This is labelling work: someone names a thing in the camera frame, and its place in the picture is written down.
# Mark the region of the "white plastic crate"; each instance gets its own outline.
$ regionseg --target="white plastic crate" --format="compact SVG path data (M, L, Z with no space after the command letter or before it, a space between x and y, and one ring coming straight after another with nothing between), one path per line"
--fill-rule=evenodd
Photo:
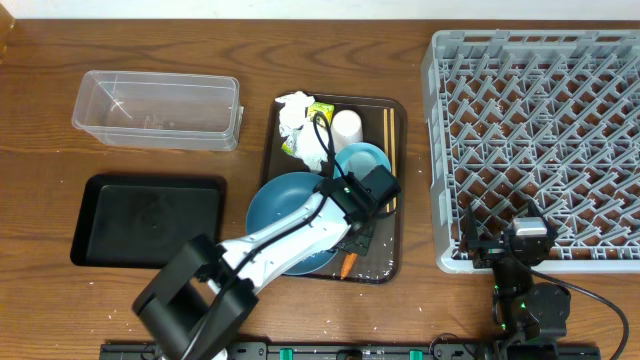
M436 262L533 197L559 237L537 270L640 272L640 31L440 31L421 65Z

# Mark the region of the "wooden table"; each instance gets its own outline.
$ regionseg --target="wooden table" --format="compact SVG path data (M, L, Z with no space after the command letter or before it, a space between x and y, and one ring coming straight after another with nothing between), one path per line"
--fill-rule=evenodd
M96 359L110 339L149 340L131 312L155 271L75 267L82 191L106 172L222 175L222 234L244 234L258 190L270 103L296 89L398 100L409 116L402 268L384 286L280 278L260 294L245 334L288 342L428 343L442 332L488 339L493 279L435 265L431 166L419 65L440 29L637 28L638 23L488 21L26 21L0 67L0 358ZM71 125L89 70L236 77L245 106L232 152L107 147ZM562 276L629 317L624 358L640 357L640 275ZM621 325L575 294L567 341L608 358Z

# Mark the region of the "black tray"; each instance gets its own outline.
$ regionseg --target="black tray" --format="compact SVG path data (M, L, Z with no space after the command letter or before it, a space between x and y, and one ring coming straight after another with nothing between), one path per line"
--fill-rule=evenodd
M397 101L383 98L363 98L311 94L316 101L335 105L334 114L340 110L353 110L362 118L364 142L385 149L384 113L387 112L387 149L389 158L395 165L395 175L404 190L404 160L406 151L407 113ZM273 102L269 117L269 132L262 162L262 185L280 175L294 171L309 171L302 160L287 155L282 149L284 138L278 131L278 112L283 104ZM394 115L394 129L391 130L391 114ZM391 159L391 143L395 145L395 161ZM333 174L329 165L323 163L322 176ZM344 281L383 284L390 281L400 269L402 242L402 202L397 202L397 212L387 219L378 221L367 256L359 256L349 276ZM303 275L310 278L340 280L340 270L346 253L339 251L333 260L318 271Z
M200 234L218 238L224 180L96 175L71 246L78 266L160 269Z

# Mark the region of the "light blue bowl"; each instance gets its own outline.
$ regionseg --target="light blue bowl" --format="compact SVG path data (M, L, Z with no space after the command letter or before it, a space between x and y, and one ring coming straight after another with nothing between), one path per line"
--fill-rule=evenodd
M247 234L262 230L298 210L313 194L322 176L295 172L278 176L263 186L253 197L247 212ZM287 275L312 273L327 265L337 251L321 251L300 261L285 272Z
M366 152L376 159L376 165L384 165L387 170L391 171L391 163L389 162L389 158L384 154L384 151L380 150L379 147L375 145L371 145L369 143L355 143L347 146L346 148L340 150L340 152L336 155L336 163L340 165L342 171L344 171L345 175L349 172L349 158L355 153L358 152ZM336 167L333 170L333 178L340 177L340 172Z

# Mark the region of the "orange object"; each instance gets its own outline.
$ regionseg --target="orange object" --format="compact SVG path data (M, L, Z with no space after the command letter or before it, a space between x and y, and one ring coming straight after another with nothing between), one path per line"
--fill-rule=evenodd
M344 258L344 262L342 263L342 269L340 270L340 280L349 275L349 272L353 268L353 264L356 263L356 259L358 258L358 254L349 254Z

